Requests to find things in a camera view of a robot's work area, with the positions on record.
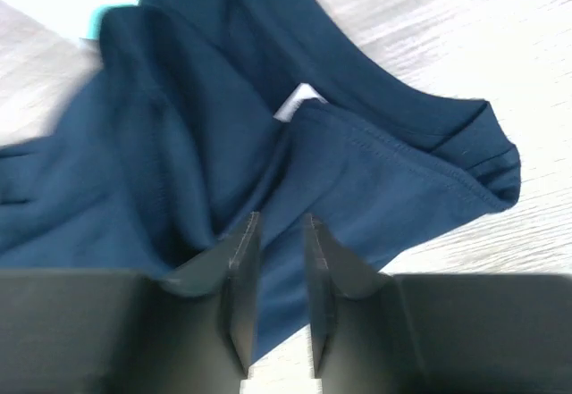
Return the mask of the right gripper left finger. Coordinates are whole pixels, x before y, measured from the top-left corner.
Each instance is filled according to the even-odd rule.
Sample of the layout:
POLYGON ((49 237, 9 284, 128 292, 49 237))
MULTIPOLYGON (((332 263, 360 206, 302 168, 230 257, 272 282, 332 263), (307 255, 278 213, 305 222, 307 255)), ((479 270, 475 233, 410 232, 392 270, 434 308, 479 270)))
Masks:
POLYGON ((242 374, 256 343, 261 225, 261 214, 250 213, 215 247, 161 280, 161 288, 178 298, 218 298, 216 331, 242 374))

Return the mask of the dark blue t shirt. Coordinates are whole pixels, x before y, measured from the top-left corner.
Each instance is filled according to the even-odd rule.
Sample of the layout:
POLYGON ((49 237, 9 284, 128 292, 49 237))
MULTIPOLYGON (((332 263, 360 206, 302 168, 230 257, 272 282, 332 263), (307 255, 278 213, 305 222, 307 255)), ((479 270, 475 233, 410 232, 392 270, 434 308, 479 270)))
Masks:
POLYGON ((52 135, 1 151, 4 267, 161 275, 262 216, 256 357, 308 322, 301 223, 376 269, 516 204, 489 102, 428 95, 316 0, 139 0, 52 135))

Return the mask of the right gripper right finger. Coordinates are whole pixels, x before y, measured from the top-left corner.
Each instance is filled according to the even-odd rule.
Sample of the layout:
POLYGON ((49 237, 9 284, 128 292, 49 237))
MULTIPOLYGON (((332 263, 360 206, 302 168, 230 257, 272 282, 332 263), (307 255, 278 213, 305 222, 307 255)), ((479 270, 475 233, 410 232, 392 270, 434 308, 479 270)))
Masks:
POLYGON ((313 214, 304 216, 303 231, 311 350, 314 375, 319 376, 336 331, 336 300, 369 298, 391 277, 343 246, 313 214))

